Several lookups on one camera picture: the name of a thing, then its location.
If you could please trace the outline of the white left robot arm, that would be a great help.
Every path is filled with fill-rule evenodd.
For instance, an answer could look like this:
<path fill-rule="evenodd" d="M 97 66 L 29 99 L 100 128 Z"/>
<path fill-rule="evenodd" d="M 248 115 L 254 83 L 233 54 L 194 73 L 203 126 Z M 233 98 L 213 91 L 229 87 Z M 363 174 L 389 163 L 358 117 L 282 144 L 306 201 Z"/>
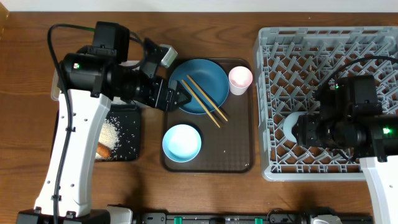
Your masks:
<path fill-rule="evenodd" d="M 127 27 L 97 22 L 93 42 L 55 60 L 58 123 L 50 165 L 35 205 L 18 223 L 134 223 L 130 208 L 93 209 L 91 182 L 101 128 L 114 98 L 173 111 L 191 97 L 178 81 L 157 76 L 177 58 L 165 44 Z"/>

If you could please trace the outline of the grey plastic dishwasher rack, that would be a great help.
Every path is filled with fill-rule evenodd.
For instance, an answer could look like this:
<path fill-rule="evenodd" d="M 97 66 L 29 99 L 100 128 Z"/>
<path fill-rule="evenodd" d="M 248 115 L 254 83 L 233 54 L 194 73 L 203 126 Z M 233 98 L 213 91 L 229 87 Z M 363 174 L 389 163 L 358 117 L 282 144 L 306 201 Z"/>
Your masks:
<path fill-rule="evenodd" d="M 302 147 L 284 136 L 293 112 L 317 113 L 313 92 L 343 67 L 343 76 L 373 75 L 385 114 L 397 111 L 397 65 L 363 61 L 397 57 L 397 27 L 265 27 L 254 44 L 254 83 L 259 115 L 262 176 L 268 181 L 363 181 L 358 162 L 319 147 Z"/>

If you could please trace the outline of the light blue plastic cup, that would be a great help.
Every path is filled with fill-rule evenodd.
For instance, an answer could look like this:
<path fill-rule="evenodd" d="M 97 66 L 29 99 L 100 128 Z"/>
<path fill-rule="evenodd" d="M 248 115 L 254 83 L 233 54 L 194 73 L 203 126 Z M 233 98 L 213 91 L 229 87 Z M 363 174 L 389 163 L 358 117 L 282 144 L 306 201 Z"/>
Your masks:
<path fill-rule="evenodd" d="M 297 139 L 293 134 L 293 127 L 296 125 L 299 116 L 304 115 L 304 114 L 306 114 L 306 112 L 293 112 L 285 118 L 282 130 L 283 130 L 284 136 L 290 142 L 294 142 L 294 143 L 297 142 Z"/>

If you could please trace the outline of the dark blue plate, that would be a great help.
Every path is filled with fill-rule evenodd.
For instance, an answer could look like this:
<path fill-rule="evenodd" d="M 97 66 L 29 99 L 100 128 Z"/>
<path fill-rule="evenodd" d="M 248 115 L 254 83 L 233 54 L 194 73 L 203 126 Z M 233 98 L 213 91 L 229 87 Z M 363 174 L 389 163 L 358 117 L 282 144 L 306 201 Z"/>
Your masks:
<path fill-rule="evenodd" d="M 187 75 L 195 81 L 217 107 L 220 107 L 226 101 L 229 93 L 229 81 L 226 72 L 220 65 L 207 59 L 187 60 L 178 65 L 169 78 L 169 84 L 174 80 L 179 82 L 185 80 L 208 108 L 209 112 L 213 112 L 215 110 L 214 106 L 187 78 Z"/>

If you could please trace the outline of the pink plastic cup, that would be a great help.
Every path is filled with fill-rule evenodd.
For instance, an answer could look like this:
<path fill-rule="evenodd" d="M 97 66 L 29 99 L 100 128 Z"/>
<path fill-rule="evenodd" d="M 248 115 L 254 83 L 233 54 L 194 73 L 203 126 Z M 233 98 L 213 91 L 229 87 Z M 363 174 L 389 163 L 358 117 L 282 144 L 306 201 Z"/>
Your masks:
<path fill-rule="evenodd" d="M 243 95 L 250 84 L 252 83 L 253 76 L 247 67 L 237 66 L 234 67 L 228 74 L 229 90 L 234 95 Z"/>

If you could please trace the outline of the wooden chopstick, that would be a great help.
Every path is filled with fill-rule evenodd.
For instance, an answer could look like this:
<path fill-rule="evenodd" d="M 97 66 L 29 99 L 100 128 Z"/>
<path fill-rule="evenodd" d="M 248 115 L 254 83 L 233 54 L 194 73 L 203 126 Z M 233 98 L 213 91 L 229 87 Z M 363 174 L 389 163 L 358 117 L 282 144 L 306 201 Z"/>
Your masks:
<path fill-rule="evenodd" d="M 224 118 L 224 120 L 228 122 L 228 119 L 226 118 L 226 116 L 221 112 L 221 110 L 213 102 L 213 100 L 202 90 L 202 88 L 196 83 L 196 81 L 190 75 L 187 75 L 187 77 L 195 85 L 195 87 L 200 91 L 200 93 L 209 101 L 209 103 L 214 107 L 214 109 Z"/>
<path fill-rule="evenodd" d="M 191 93 L 191 95 L 196 99 L 196 101 L 199 103 L 199 105 L 205 110 L 205 113 L 211 118 L 211 120 L 216 124 L 218 128 L 221 126 L 218 124 L 217 120 L 213 117 L 213 115 L 208 111 L 207 107 L 202 103 L 201 99 L 195 94 L 195 92 L 189 87 L 189 85 L 186 83 L 185 80 L 182 80 L 182 83 L 184 86 L 188 89 L 188 91 Z"/>

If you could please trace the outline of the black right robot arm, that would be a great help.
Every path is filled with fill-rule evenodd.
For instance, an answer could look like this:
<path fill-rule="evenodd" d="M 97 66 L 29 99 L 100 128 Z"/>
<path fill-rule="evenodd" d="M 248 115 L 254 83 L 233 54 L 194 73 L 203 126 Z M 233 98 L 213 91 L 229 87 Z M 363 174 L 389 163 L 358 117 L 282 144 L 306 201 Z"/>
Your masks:
<path fill-rule="evenodd" d="M 373 206 L 375 223 L 397 223 L 397 116 L 383 114 L 371 75 L 339 78 L 334 89 L 315 93 L 317 114 L 294 112 L 285 119 L 289 141 L 305 147 L 353 149 Z"/>

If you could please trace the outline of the brown serving tray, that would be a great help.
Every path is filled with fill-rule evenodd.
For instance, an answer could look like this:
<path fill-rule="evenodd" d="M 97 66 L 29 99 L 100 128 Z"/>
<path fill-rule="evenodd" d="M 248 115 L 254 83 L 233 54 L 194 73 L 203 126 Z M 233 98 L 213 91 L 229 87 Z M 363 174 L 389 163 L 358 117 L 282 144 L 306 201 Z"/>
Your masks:
<path fill-rule="evenodd" d="M 178 59 L 168 69 L 170 78 L 174 69 L 182 62 L 192 59 Z M 240 58 L 209 58 L 226 72 L 237 66 L 249 68 L 247 61 Z M 230 91 L 226 101 L 219 107 L 228 122 L 214 110 L 213 117 L 221 126 L 218 128 L 196 99 L 164 116 L 164 130 L 178 124 L 193 126 L 201 136 L 199 154 L 191 161 L 179 163 L 161 155 L 162 165 L 172 172 L 213 172 L 244 173 L 254 164 L 254 135 L 252 123 L 252 90 L 248 88 L 243 95 Z"/>

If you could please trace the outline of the orange carrot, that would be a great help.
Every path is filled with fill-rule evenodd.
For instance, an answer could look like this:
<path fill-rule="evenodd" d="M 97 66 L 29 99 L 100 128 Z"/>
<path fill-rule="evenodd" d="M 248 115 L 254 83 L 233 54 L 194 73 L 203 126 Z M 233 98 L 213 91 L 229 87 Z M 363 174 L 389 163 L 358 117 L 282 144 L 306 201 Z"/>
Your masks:
<path fill-rule="evenodd" d="M 98 143 L 96 153 L 105 159 L 111 157 L 110 149 L 101 143 Z"/>

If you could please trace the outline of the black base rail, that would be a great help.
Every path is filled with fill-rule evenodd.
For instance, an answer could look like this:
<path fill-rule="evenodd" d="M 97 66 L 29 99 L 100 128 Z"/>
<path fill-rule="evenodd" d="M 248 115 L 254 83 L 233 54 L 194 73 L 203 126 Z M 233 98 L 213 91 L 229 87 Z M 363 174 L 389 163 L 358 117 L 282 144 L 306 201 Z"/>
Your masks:
<path fill-rule="evenodd" d="M 167 215 L 145 213 L 136 215 L 132 224 L 271 224 L 293 223 L 295 215 Z"/>

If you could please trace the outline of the light blue bowl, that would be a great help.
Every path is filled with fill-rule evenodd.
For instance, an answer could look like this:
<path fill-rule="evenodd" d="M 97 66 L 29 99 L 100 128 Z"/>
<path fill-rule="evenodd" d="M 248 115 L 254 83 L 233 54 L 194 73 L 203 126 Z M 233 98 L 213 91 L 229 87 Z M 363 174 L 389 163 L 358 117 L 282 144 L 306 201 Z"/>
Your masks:
<path fill-rule="evenodd" d="M 164 154 L 172 161 L 184 163 L 193 160 L 200 152 L 200 133 L 187 124 L 172 126 L 162 139 Z"/>

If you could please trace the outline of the clear plastic bin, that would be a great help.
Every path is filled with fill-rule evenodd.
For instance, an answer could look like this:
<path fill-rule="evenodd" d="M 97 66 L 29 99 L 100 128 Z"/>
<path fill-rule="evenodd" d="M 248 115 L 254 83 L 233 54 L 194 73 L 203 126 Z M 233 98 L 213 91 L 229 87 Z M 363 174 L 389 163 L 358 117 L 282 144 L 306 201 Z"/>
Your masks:
<path fill-rule="evenodd" d="M 133 66 L 138 64 L 138 60 L 128 60 L 127 62 L 122 62 L 121 65 L 122 66 Z M 58 97 L 59 94 L 61 94 L 61 90 L 58 87 L 58 74 L 57 71 L 54 71 L 54 75 L 53 75 L 53 81 L 52 81 L 52 90 L 51 90 L 51 99 L 53 99 L 53 101 L 58 101 Z M 111 103 L 112 105 L 136 105 L 140 108 L 148 108 L 149 106 L 140 103 L 138 101 L 131 101 L 130 103 L 127 103 L 126 101 L 123 101 L 122 99 L 120 99 L 120 97 L 114 97 L 113 101 Z"/>

